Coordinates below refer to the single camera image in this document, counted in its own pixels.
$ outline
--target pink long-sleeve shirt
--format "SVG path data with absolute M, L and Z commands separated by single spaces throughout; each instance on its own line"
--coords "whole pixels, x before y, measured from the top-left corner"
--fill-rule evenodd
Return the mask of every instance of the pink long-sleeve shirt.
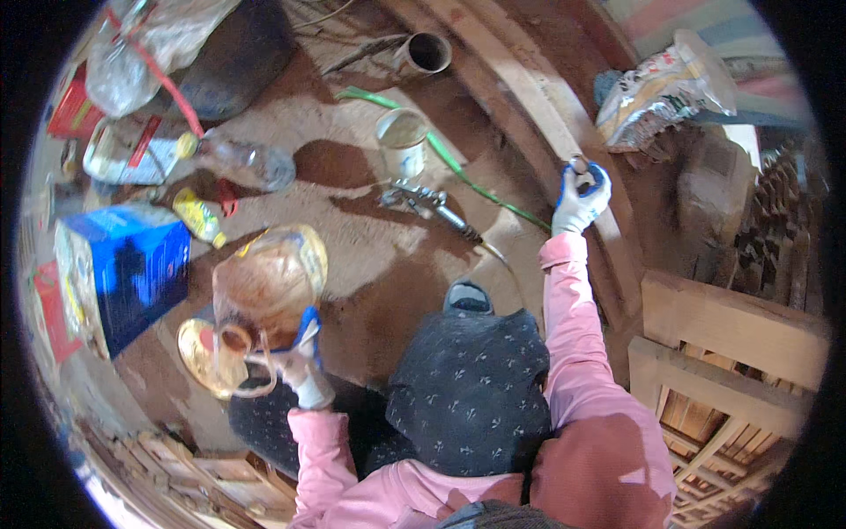
M 654 414 L 614 383 L 587 279 L 585 239 L 560 234 L 541 248 L 550 371 L 544 396 L 556 437 L 532 470 L 530 504 L 577 527 L 660 527 L 676 493 Z M 359 482 L 347 417 L 288 413 L 299 444 L 297 514 L 289 527 L 431 528 L 485 499 L 519 505 L 523 476 L 448 477 L 416 460 Z

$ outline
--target yellow bottle cap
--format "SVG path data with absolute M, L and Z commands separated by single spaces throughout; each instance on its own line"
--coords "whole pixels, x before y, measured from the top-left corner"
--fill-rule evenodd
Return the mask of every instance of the yellow bottle cap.
M 215 247 L 215 249 L 220 249 L 223 245 L 226 244 L 226 235 L 223 232 L 214 236 L 214 240 L 211 242 L 211 245 Z
M 176 156 L 180 160 L 187 160 L 194 156 L 197 148 L 200 146 L 200 138 L 196 135 L 186 132 L 176 140 Z

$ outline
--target white glove with blue trim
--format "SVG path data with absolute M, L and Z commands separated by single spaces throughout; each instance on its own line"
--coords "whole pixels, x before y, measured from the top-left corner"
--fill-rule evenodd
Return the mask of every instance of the white glove with blue trim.
M 588 187 L 579 193 L 578 188 L 583 184 Z M 552 215 L 552 236 L 565 231 L 582 233 L 605 211 L 610 198 L 611 179 L 605 169 L 591 162 L 587 164 L 587 173 L 578 175 L 568 163 L 561 172 L 561 197 Z

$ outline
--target wooden lattice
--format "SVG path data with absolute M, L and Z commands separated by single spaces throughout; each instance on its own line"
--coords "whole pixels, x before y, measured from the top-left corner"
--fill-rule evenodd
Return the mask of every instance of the wooden lattice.
M 698 527 L 768 488 L 810 409 L 825 323 L 770 301 L 647 271 L 644 335 L 629 345 L 632 395 L 656 411 L 678 494 Z

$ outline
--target red box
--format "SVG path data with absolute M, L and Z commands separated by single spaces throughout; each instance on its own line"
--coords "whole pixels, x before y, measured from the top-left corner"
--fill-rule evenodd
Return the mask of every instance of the red box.
M 90 138 L 95 125 L 106 114 L 94 106 L 85 92 L 85 63 L 68 74 L 62 87 L 64 94 L 53 110 L 47 133 L 57 138 Z
M 71 353 L 82 346 L 80 339 L 68 335 L 64 321 L 62 292 L 58 284 L 58 267 L 55 261 L 42 264 L 37 268 L 33 283 L 41 302 L 41 314 L 36 307 L 38 331 L 52 349 L 56 363 L 62 363 Z

